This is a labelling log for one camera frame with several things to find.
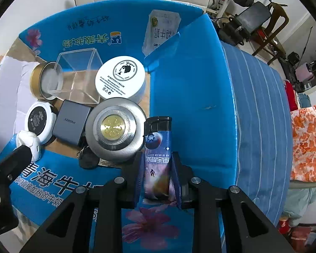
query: charger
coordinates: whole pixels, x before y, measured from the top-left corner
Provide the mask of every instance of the charger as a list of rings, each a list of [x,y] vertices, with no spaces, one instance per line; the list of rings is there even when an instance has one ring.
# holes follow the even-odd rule
[[[81,147],[90,111],[90,106],[64,100],[53,128],[53,135],[68,144]]]

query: transparent container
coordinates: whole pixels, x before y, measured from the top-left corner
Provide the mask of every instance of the transparent container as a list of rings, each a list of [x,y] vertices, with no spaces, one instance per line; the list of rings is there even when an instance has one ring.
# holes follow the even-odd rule
[[[102,65],[95,48],[60,53],[54,75],[47,79],[42,89],[60,100],[99,104],[100,95],[95,87],[95,78]]]

